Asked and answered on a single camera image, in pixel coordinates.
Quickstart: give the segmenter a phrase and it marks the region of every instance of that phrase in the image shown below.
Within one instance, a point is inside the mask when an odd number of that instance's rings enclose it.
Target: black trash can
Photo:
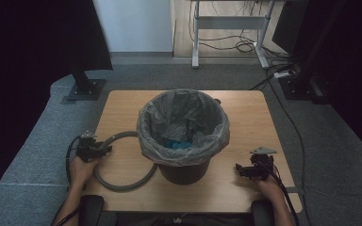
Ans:
[[[142,154],[177,185],[199,181],[211,157],[229,143],[229,120],[220,104],[194,89],[165,91],[140,110],[137,132]],[[168,141],[188,143],[169,147]]]

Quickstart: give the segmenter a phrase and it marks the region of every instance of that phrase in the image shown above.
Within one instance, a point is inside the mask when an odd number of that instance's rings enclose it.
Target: metal table frame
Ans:
[[[263,69],[269,68],[269,63],[264,57],[263,40],[269,26],[272,9],[275,1],[269,2],[267,13],[264,17],[260,16],[200,16],[200,0],[196,0],[195,8],[195,36],[192,50],[192,68],[199,68],[199,30],[200,29],[246,29],[261,31],[258,41],[254,42],[255,52]]]

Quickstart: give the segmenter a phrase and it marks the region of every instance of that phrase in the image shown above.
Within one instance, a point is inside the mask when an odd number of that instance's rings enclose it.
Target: wooden table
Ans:
[[[123,131],[135,131],[139,111],[156,97],[160,90],[111,91],[96,135],[97,140]],[[252,166],[252,151],[260,146],[276,150],[274,165],[279,169],[285,187],[295,187],[272,116],[260,91],[210,90],[204,91],[222,101],[222,108],[230,120],[230,143],[209,164],[206,175],[198,182],[178,186],[156,171],[144,186],[125,193],[116,193],[101,186],[92,178],[85,194],[105,198],[107,211],[246,213],[252,201],[261,199],[255,183],[239,177],[235,164]],[[126,137],[112,143],[113,151],[101,163],[101,176],[116,186],[137,182],[152,167],[141,155],[136,137]],[[296,212],[302,210],[297,193],[290,193]]]

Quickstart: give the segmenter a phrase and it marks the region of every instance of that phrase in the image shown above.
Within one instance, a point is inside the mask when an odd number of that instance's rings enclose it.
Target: clear plastic bag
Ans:
[[[219,103],[193,89],[165,91],[147,103],[137,121],[142,154],[155,163],[182,167],[205,163],[229,143],[229,120]],[[167,142],[190,142],[172,149]]]

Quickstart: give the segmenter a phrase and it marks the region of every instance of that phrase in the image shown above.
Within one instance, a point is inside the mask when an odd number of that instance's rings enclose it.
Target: human hand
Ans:
[[[252,180],[257,184],[260,192],[264,197],[266,197],[266,199],[271,202],[284,201],[284,193],[277,181],[271,175],[269,175],[264,181],[261,180],[261,177],[252,178]]]
[[[92,176],[93,169],[100,163],[101,158],[95,158],[86,163],[80,157],[76,156],[70,164],[70,173],[72,175],[72,185],[84,186]]]

